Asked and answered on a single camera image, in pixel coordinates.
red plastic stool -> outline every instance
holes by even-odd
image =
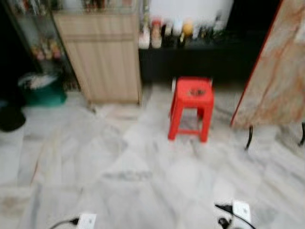
[[[168,139],[174,140],[177,133],[199,135],[202,142],[207,141],[214,106],[212,81],[199,77],[178,79],[170,111],[171,125]],[[203,118],[201,131],[179,129],[184,108],[196,108],[197,116]]]

metal leg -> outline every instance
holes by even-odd
[[[302,136],[302,140],[299,143],[299,146],[302,146],[305,142],[305,123],[302,123],[302,130],[303,130],[303,136]]]
[[[253,126],[250,126],[250,128],[249,128],[249,139],[248,139],[248,142],[247,142],[247,145],[246,145],[245,150],[248,150],[249,145],[250,145],[250,143],[251,143],[251,140],[252,140],[252,132],[253,132]]]

